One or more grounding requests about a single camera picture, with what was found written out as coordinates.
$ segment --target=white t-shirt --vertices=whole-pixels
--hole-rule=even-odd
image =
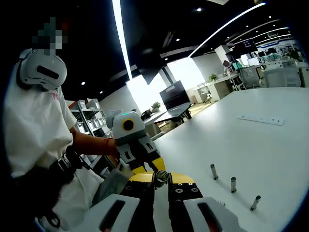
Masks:
[[[15,66],[4,101],[4,139],[12,176],[24,175],[33,166],[48,168],[73,143],[69,129],[76,123],[61,88],[54,92],[24,90],[16,83]],[[65,185],[53,208],[68,230],[84,218],[103,179],[86,168],[78,169]],[[42,223],[48,230],[48,222]]]

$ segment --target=screw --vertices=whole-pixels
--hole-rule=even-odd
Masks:
[[[213,175],[213,179],[214,180],[218,179],[218,175],[217,175],[217,172],[216,172],[216,168],[214,167],[214,164],[211,164],[211,172],[212,172],[212,175]]]
[[[260,200],[261,200],[261,196],[260,195],[256,196],[253,204],[250,207],[250,211],[253,211],[256,209],[256,205],[259,203]]]
[[[231,193],[236,192],[236,177],[231,178]]]

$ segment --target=power strip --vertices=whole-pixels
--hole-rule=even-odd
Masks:
[[[239,115],[236,117],[237,119],[254,121],[254,122],[263,122],[267,124],[273,124],[277,126],[282,126],[284,119],[283,118],[275,118],[275,117],[258,117],[253,115]]]

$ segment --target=ceiling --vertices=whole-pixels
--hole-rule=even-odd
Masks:
[[[113,76],[126,69],[113,16],[112,0],[77,0],[75,3],[56,0],[52,6],[46,6],[42,2],[24,3],[27,17],[26,13],[20,15],[20,31],[17,34],[23,42],[17,47],[17,51],[29,46],[48,47],[49,37],[39,40],[39,44],[33,44],[31,38],[37,36],[37,30],[43,29],[43,24],[49,22],[49,17],[54,16],[56,29],[62,29],[62,36],[67,36],[67,43],[63,43],[62,49],[56,52],[68,67],[68,77],[63,85],[67,100],[101,100],[125,85],[128,75],[114,77],[115,80],[110,82]],[[255,6],[253,0],[229,0],[225,5],[207,0],[121,0],[121,5],[130,65],[136,62],[139,55],[136,47],[141,41],[147,41],[155,52],[161,54],[162,59],[168,58],[165,62],[187,57],[193,50],[174,55],[169,55],[168,52],[200,45],[230,19]],[[33,12],[31,16],[26,9]],[[216,47],[230,43],[261,24],[265,25],[232,43],[286,27],[282,21],[266,24],[277,19],[277,11],[270,6],[259,7],[217,33],[193,57],[212,52]],[[276,33],[287,34],[287,30]],[[265,36],[260,36],[253,41],[257,43],[264,39]],[[133,76],[138,74],[138,70],[133,72]]]

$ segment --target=white headset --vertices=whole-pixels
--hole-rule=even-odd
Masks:
[[[42,91],[57,90],[66,80],[67,67],[58,56],[26,49],[19,56],[17,83],[21,88],[42,86]]]

